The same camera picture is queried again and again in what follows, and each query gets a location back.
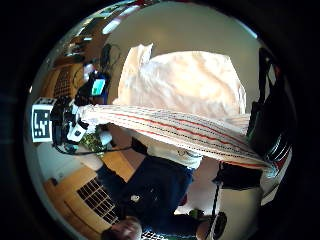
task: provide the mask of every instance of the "black strap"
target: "black strap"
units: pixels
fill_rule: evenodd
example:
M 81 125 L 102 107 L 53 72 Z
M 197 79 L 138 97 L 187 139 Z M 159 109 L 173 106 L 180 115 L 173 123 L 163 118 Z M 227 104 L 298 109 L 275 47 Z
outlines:
M 263 104 L 265 101 L 266 94 L 266 79 L 268 77 L 269 88 L 272 91 L 272 83 L 269 78 L 269 71 L 272 64 L 274 64 L 274 58 L 264 48 L 259 49 L 259 91 L 260 97 L 258 103 Z
M 222 166 L 222 162 L 219 162 L 219 171 L 221 171 L 221 166 Z M 222 182 L 220 181 L 216 181 L 215 182 L 216 185 L 217 185 L 217 188 L 216 188 L 216 193 L 215 193 L 215 196 L 214 196 L 214 201 L 213 201 L 213 207 L 212 207 L 212 213 L 211 213 L 211 219 L 210 219 L 210 225 L 209 225 L 209 228 L 208 228 L 208 231 L 207 231 L 207 234 L 206 234 L 206 238 L 208 238 L 210 232 L 211 232 L 211 228 L 212 228 L 212 224 L 214 222 L 214 220 L 216 219 L 216 214 L 215 214 L 215 210 L 216 210 L 216 207 L 217 207 L 217 201 L 218 201 L 218 193 L 219 193 L 219 190 L 220 190 L 220 186 L 222 184 Z

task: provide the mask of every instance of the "white cloth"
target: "white cloth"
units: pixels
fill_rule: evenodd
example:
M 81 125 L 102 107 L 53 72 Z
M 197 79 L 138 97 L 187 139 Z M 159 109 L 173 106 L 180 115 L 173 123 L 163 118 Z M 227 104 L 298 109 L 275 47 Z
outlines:
M 246 93 L 230 57 L 182 51 L 150 59 L 153 44 L 130 49 L 115 105 L 225 118 L 245 113 Z
M 245 135 L 215 119 L 164 109 L 138 106 L 87 105 L 79 107 L 81 120 L 90 125 L 114 123 L 160 142 L 229 164 L 261 169 L 272 176 L 274 166 L 263 161 Z

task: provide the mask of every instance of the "person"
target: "person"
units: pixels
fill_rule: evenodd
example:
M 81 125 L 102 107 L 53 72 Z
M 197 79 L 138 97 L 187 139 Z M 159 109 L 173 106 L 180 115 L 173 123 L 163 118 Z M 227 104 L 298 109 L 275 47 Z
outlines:
M 157 141 L 148 144 L 137 136 L 132 137 L 132 148 L 145 158 L 128 182 L 96 155 L 80 158 L 84 165 L 97 173 L 98 180 L 115 203 L 120 220 L 103 231 L 101 239 L 138 240 L 144 231 L 151 231 L 164 236 L 204 240 L 210 228 L 209 220 L 174 214 L 193 181 L 193 173 L 202 156 Z M 214 181 L 225 181 L 226 186 L 231 186 L 237 182 L 235 168 L 242 179 L 237 184 L 240 187 L 252 185 L 252 179 L 246 177 L 252 170 L 241 168 L 244 170 L 241 175 L 239 167 L 229 165 L 219 171 Z M 254 181 L 257 182 L 259 177 L 257 174 Z

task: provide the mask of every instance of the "wooden cabinet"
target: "wooden cabinet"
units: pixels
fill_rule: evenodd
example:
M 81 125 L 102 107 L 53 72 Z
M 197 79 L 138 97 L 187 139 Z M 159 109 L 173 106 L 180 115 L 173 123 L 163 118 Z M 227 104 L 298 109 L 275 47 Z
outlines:
M 105 155 L 103 160 L 125 181 L 128 181 L 134 172 L 121 152 L 110 152 Z M 105 220 L 108 218 L 97 214 L 95 209 L 90 207 L 79 194 L 79 190 L 81 191 L 86 184 L 90 184 L 90 181 L 94 181 L 95 178 L 96 173 L 84 166 L 61 180 L 57 185 L 52 180 L 44 183 L 44 188 L 56 210 L 75 230 L 88 239 L 100 239 L 100 233 L 111 226 L 111 223 Z

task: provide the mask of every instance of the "cable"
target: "cable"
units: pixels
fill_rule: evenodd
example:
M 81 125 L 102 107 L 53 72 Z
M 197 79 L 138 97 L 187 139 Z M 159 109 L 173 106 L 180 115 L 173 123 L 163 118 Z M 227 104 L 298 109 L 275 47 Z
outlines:
M 100 151 L 92 151 L 92 152 L 80 152 L 80 153 L 69 153 L 61 150 L 57 145 L 53 144 L 52 145 L 59 153 L 66 154 L 66 155 L 75 155 L 75 156 L 83 156 L 83 155 L 89 155 L 89 154 L 94 154 L 94 153 L 102 153 L 102 152 L 120 152 L 124 150 L 129 150 L 131 149 L 131 146 L 124 147 L 124 148 L 119 148 L 119 149 L 104 149 Z

